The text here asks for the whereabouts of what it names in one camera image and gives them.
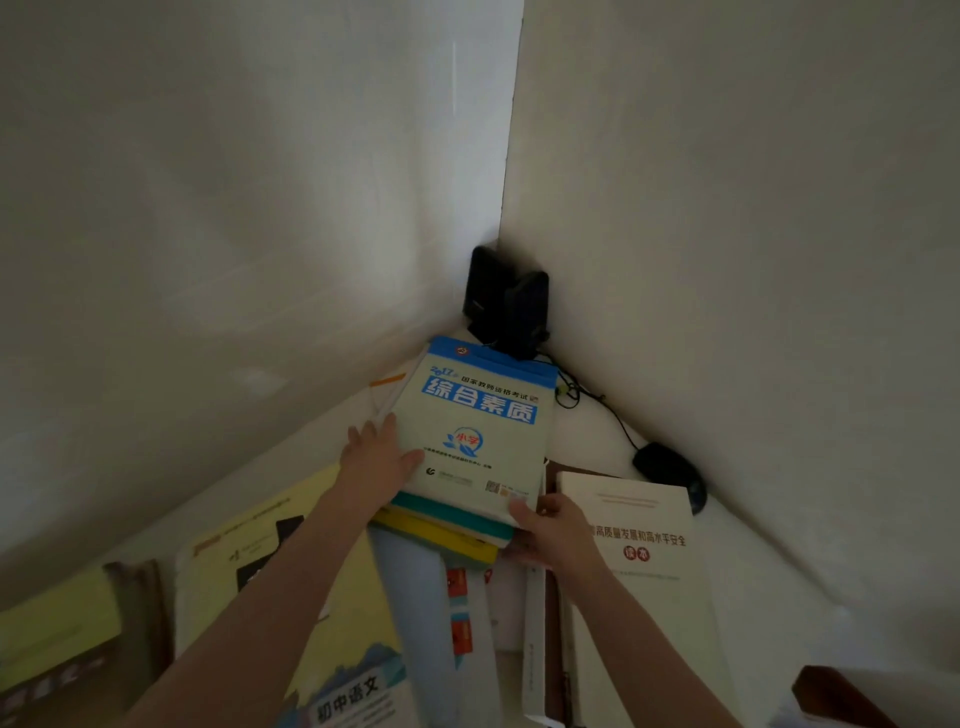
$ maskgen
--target right hand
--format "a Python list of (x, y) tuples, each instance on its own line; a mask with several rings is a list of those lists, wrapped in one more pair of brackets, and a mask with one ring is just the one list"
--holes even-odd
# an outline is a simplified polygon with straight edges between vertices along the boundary
[(518, 499), (511, 500), (510, 515), (519, 524), (505, 554), (526, 564), (546, 566), (562, 582), (571, 582), (605, 570), (606, 564), (593, 541), (593, 528), (580, 507), (560, 493), (540, 496), (537, 512)]

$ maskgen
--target white book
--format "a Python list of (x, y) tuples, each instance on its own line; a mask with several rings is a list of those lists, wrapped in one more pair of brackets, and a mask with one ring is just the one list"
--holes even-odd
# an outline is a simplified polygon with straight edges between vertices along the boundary
[(404, 492), (505, 526), (509, 541), (516, 525), (510, 500), (537, 502), (556, 381), (556, 367), (546, 362), (433, 339), (396, 401), (385, 405), (397, 414), (400, 448), (424, 451)]
[(523, 623), (523, 714), (547, 728), (564, 728), (562, 716), (550, 716), (547, 697), (546, 569), (527, 567)]
[[(620, 582), (738, 716), (686, 490), (570, 472), (560, 473), (558, 490), (583, 510), (604, 561)], [(632, 728), (583, 617), (575, 606), (566, 606), (574, 722), (588, 728)]]

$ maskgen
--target book spine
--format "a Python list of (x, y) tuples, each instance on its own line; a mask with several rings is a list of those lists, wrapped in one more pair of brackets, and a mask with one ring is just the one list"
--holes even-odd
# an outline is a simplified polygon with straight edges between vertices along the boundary
[(440, 503), (430, 498), (400, 492), (396, 494), (396, 497), (394, 497), (391, 503), (406, 511), (411, 511), (416, 515), (446, 521), (467, 528), (470, 531), (481, 534), (481, 536), (490, 536), (497, 541), (509, 543), (510, 540), (514, 538), (514, 528), (507, 523), (492, 521), (483, 516), (477, 516), (475, 513), (470, 513), (461, 508)]
[(437, 546), (442, 546), (449, 551), (459, 553), (482, 564), (492, 564), (496, 560), (496, 546), (451, 531), (433, 522), (411, 516), (390, 505), (377, 511), (376, 515), (373, 516), (373, 522), (392, 528), (394, 531), (416, 536)]
[(523, 620), (523, 685), (520, 705), (523, 714), (541, 722), (546, 718), (544, 690), (544, 637), (546, 614), (546, 574), (543, 569), (527, 569), (527, 596)]

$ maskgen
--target black cable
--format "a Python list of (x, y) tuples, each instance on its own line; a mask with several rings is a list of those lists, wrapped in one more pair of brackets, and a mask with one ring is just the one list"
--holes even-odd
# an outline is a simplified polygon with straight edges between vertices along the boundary
[[(627, 436), (627, 441), (634, 446), (634, 449), (639, 449), (639, 447), (634, 442), (634, 439), (630, 436), (630, 433), (627, 431), (627, 426), (623, 424), (623, 420), (620, 419), (620, 416), (616, 413), (611, 406), (606, 402), (606, 395), (595, 395), (590, 392), (587, 387), (580, 383), (576, 376), (571, 374), (568, 370), (564, 369), (553, 356), (546, 352), (539, 352), (541, 356), (545, 356), (549, 359), (550, 363), (557, 367), (557, 371), (560, 373), (560, 379), (563, 381), (566, 386), (566, 392), (561, 393), (560, 387), (557, 387), (553, 392), (553, 398), (556, 400), (557, 404), (563, 409), (573, 409), (578, 404), (580, 404), (580, 396), (587, 395), (592, 400), (596, 400), (603, 404), (610, 413), (616, 418), (617, 422), (620, 424), (620, 429), (623, 430), (623, 434)], [(564, 404), (561, 401), (561, 397), (566, 397), (572, 404)]]

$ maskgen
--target yellow book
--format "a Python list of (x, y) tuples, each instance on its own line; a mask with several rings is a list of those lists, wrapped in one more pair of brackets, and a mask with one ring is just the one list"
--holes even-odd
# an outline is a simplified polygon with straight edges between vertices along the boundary
[(120, 636), (110, 580), (92, 569), (0, 614), (0, 693)]
[[(178, 654), (256, 577), (333, 485), (337, 472), (333, 466), (315, 473), (180, 552)], [(275, 725), (420, 726), (366, 532), (350, 551), (318, 615)]]
[(492, 564), (496, 561), (496, 554), (499, 550), (492, 544), (471, 538), (463, 533), (451, 531), (449, 528), (444, 528), (431, 521), (417, 518), (393, 505), (386, 505), (377, 511), (373, 517), (373, 522), (399, 533), (416, 536), (418, 539), (436, 544), (482, 564)]

